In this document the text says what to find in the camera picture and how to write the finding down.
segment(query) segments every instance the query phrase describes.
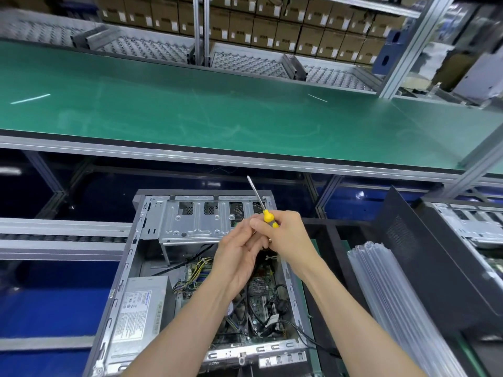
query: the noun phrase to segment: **green conveyor belt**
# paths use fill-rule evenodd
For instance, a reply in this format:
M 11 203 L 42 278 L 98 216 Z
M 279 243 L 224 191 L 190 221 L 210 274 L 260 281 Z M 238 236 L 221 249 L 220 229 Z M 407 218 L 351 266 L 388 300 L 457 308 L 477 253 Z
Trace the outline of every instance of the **green conveyor belt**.
M 0 52 L 7 130 L 455 169 L 503 121 L 459 106 L 23 43 L 0 42 Z

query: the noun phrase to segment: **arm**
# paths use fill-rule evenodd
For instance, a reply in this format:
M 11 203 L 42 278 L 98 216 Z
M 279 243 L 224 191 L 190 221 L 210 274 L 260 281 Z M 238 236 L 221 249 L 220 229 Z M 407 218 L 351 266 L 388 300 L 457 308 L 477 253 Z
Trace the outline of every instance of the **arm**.
M 352 377 L 406 375 L 423 371 L 349 294 L 308 237 L 297 212 L 272 210 L 280 227 L 253 219 L 250 225 L 272 242 L 313 295 Z
M 250 278 L 269 241 L 253 234 L 249 219 L 222 238 L 213 267 L 178 315 L 124 371 L 123 376 L 195 376 L 227 307 Z

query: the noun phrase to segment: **screwdriver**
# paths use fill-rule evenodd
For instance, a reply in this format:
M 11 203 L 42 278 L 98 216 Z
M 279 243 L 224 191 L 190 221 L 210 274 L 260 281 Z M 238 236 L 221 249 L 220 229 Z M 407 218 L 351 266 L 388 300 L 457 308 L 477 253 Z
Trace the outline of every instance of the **screwdriver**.
M 251 189 L 253 189 L 253 191 L 255 192 L 255 196 L 259 199 L 260 206 L 262 207 L 262 213 L 264 214 L 264 221 L 266 223 L 268 223 L 270 226 L 272 226 L 273 228 L 279 228 L 280 226 L 274 220 L 274 215 L 272 213 L 269 213 L 269 210 L 267 210 L 266 207 L 264 206 L 264 203 L 262 202 L 262 199 L 260 198 L 259 193 L 255 189 L 255 185 L 253 185 L 252 179 L 250 178 L 250 176 L 247 176 L 247 177 L 248 177 L 248 182 L 250 183 Z

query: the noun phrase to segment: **left hand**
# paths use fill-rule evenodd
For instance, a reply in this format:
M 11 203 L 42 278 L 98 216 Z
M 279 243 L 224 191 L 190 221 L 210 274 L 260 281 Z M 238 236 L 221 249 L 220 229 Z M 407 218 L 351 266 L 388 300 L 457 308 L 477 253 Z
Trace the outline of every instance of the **left hand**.
M 211 274 L 226 283 L 225 298 L 230 302 L 243 289 L 252 275 L 260 250 L 269 246 L 269 239 L 249 225 L 253 215 L 236 225 L 222 238 L 213 259 Z

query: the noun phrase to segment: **hand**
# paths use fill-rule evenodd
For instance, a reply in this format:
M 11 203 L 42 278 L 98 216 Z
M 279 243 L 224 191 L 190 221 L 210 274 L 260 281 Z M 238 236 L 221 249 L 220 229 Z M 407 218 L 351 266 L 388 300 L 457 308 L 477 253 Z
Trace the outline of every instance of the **hand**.
M 269 240 L 254 233 L 249 225 L 252 217 L 241 221 L 218 244 L 211 274 L 226 283 L 225 298 L 230 301 L 243 289 L 252 275 L 257 254 L 267 248 Z
M 295 272 L 303 279 L 306 266 L 321 259 L 306 232 L 302 218 L 298 212 L 289 210 L 269 210 L 274 214 L 274 219 L 280 225 L 272 228 L 265 223 L 263 216 L 252 218 L 250 226 L 258 233 L 271 239 L 269 248 L 280 254 L 292 266 Z

